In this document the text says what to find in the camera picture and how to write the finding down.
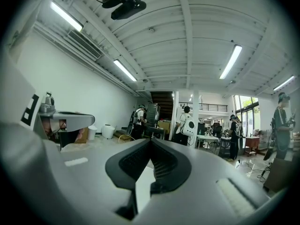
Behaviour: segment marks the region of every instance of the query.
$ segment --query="floor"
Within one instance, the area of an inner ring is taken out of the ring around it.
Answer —
[[[61,152],[71,152],[85,149],[105,149],[108,146],[114,146],[118,144],[118,138],[113,137],[112,139],[105,139],[103,136],[95,137],[95,140],[88,141],[85,144],[69,144],[64,147]],[[206,148],[200,148],[203,151],[211,152],[210,149],[206,150]],[[273,154],[270,161],[274,159],[276,154]],[[286,156],[286,160],[292,160],[293,153],[291,151],[288,152]],[[262,171],[266,166],[269,165],[269,161],[264,161],[262,155],[251,155],[247,156],[239,156],[236,161],[231,162],[231,164],[241,173],[245,174],[247,177],[256,182],[261,188],[263,188],[263,182],[267,179],[269,172],[266,172],[263,176],[257,177],[262,174]],[[147,204],[150,199],[150,184],[155,181],[153,176],[153,164],[149,161],[147,167],[144,169],[142,175],[136,183],[136,197],[137,197],[137,206],[138,211],[140,212]],[[268,195],[272,197],[274,193],[269,192]]]

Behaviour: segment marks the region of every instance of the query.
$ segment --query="black railing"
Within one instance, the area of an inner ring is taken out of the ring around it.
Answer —
[[[180,106],[189,106],[191,109],[193,109],[193,103],[179,102],[179,105]],[[227,105],[199,103],[199,110],[226,112],[227,111]]]

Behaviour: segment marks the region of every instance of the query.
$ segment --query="trash can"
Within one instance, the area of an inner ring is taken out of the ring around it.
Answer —
[[[102,136],[107,138],[107,139],[112,139],[113,138],[113,133],[114,133],[115,128],[109,124],[105,124],[102,127]]]
[[[94,140],[96,132],[97,128],[94,125],[89,126],[88,140]]]

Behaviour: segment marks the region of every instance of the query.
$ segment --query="fluorescent light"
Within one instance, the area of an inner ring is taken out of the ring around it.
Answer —
[[[55,2],[51,2],[50,7],[57,12],[63,19],[65,19],[69,24],[71,24],[76,30],[81,31],[83,26],[76,21],[72,16],[68,14],[67,11],[58,6]]]
[[[123,66],[123,64],[119,60],[113,61],[115,65],[118,66],[119,69],[121,69],[130,79],[134,82],[136,82],[136,79],[127,71],[127,69]]]
[[[229,59],[229,62],[227,63],[222,75],[220,76],[220,79],[224,79],[226,78],[227,74],[229,73],[229,71],[231,70],[231,68],[234,66],[234,63],[236,62],[236,60],[239,57],[240,52],[242,51],[242,47],[239,45],[236,45],[234,47],[234,51],[231,55],[231,58]]]
[[[278,89],[280,89],[282,86],[286,85],[289,81],[291,81],[294,78],[294,76],[291,76],[288,80],[286,80],[284,83],[280,84],[279,86],[277,86],[276,88],[274,88],[273,90],[276,91]]]

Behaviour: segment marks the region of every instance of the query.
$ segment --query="column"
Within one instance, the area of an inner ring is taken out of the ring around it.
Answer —
[[[177,117],[177,107],[179,103],[179,92],[174,92],[174,101],[173,101],[173,112],[172,112],[172,121],[171,121],[171,129],[169,135],[169,141],[172,140],[174,134],[174,128],[176,126],[176,117]]]
[[[199,90],[194,90],[193,92],[193,120],[195,123],[195,135],[191,140],[191,147],[195,146],[197,140],[198,122],[199,122]]]

